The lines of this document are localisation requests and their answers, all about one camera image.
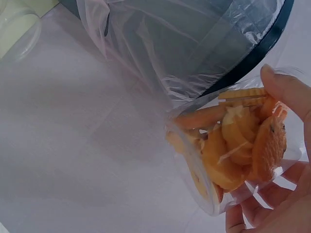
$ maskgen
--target white tile floor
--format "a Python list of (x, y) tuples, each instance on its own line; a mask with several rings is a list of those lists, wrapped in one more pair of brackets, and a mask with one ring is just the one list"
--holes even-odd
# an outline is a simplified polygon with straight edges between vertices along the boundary
[[(265, 62), (311, 73), (311, 2)], [(0, 221), (11, 233), (223, 233), (175, 171), (145, 87), (61, 5), (0, 83)]]

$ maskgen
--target hand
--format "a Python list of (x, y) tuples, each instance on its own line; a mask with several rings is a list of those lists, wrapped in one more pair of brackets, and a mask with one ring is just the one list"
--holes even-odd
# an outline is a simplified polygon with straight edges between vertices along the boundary
[[(304, 122), (305, 144), (311, 161), (311, 88), (297, 78), (275, 74), (264, 65), (261, 79), (267, 92), (291, 108)], [(297, 185), (292, 191), (271, 183), (259, 191), (272, 208), (263, 208), (250, 197), (226, 213), (227, 233), (310, 233), (311, 232), (311, 166), (297, 162), (283, 177)], [(246, 229), (243, 215), (255, 227)]]

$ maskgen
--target white container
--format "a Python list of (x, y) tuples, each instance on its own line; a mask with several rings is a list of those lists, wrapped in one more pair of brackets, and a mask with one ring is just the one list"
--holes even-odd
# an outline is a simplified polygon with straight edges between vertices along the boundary
[(0, 0), (0, 63), (17, 61), (35, 46), (41, 32), (39, 16), (20, 0)]

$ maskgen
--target clear plastic bag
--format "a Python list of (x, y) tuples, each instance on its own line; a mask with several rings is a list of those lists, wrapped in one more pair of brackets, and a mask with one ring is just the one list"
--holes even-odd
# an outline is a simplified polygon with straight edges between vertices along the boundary
[(284, 0), (77, 0), (88, 34), (174, 106), (199, 97), (263, 39)]
[[(303, 75), (292, 67), (276, 72)], [(302, 121), (265, 92), (260, 77), (173, 110), (167, 140), (185, 184), (211, 216), (252, 196), (306, 154)]]

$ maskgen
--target fingernail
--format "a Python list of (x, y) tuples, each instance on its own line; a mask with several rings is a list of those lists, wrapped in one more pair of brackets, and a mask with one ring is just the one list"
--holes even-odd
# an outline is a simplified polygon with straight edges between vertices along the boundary
[(267, 72), (269, 74), (272, 74), (272, 75), (275, 74), (274, 69), (272, 69), (272, 67), (269, 66), (268, 64), (264, 64), (262, 68), (264, 69), (265, 72)]

